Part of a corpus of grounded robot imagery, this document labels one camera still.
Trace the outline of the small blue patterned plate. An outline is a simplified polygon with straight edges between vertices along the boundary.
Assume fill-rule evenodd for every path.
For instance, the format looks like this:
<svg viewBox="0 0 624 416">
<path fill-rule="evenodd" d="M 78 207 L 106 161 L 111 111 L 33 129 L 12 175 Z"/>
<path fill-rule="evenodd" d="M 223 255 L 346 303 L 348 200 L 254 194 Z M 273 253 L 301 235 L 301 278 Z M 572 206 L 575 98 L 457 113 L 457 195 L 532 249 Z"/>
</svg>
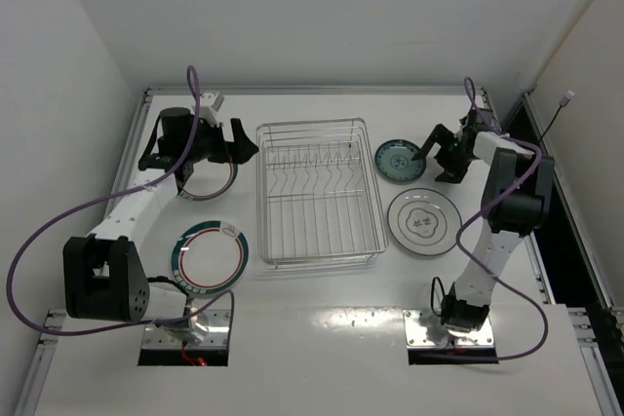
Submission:
<svg viewBox="0 0 624 416">
<path fill-rule="evenodd" d="M 419 151 L 420 148 L 409 140 L 388 140 L 376 149 L 375 166 L 388 181 L 399 184 L 414 182 L 426 170 L 426 161 L 414 158 Z"/>
</svg>

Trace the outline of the white grey rimmed plate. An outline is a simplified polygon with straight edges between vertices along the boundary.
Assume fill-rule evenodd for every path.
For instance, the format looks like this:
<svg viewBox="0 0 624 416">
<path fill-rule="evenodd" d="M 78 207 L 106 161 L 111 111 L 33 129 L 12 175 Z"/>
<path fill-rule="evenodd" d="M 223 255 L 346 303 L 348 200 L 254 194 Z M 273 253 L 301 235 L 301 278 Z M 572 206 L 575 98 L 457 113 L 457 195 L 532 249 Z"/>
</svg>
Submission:
<svg viewBox="0 0 624 416">
<path fill-rule="evenodd" d="M 393 239 L 409 252 L 426 257 L 446 254 L 462 226 L 454 202 L 428 188 L 401 192 L 390 203 L 386 221 Z"/>
</svg>

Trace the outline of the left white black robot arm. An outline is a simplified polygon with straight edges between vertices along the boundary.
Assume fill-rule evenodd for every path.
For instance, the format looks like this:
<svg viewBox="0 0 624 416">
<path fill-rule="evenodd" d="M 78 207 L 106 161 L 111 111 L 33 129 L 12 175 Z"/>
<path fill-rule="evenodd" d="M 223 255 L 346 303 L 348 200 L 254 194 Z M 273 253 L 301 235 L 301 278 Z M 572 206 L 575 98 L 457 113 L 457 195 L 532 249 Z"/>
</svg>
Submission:
<svg viewBox="0 0 624 416">
<path fill-rule="evenodd" d="M 187 296 L 151 283 L 139 258 L 148 232 L 164 208 L 184 189 L 196 164 L 242 165 L 258 148 L 240 119 L 230 121 L 233 138 L 207 112 L 184 107 L 160 112 L 137 164 L 132 188 L 87 236 L 64 245 L 65 307 L 74 319 L 138 323 L 183 316 Z"/>
</svg>

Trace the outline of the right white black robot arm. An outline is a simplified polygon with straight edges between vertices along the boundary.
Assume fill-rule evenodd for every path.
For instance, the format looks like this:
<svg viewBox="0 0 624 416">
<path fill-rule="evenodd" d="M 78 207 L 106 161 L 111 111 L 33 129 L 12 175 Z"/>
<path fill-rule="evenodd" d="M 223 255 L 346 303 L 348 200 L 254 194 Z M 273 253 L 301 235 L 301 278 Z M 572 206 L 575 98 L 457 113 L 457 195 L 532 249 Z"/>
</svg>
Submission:
<svg viewBox="0 0 624 416">
<path fill-rule="evenodd" d="M 481 235 L 466 268 L 444 294 L 440 311 L 442 325 L 470 332 L 488 318 L 494 287 L 513 251 L 545 223 L 555 162 L 533 143 L 492 131 L 475 110 L 460 123 L 458 132 L 435 126 L 414 158 L 425 159 L 438 145 L 434 159 L 443 172 L 436 180 L 444 183 L 461 182 L 474 161 L 489 166 L 480 211 L 459 228 L 456 239 L 477 220 L 483 222 Z"/>
</svg>

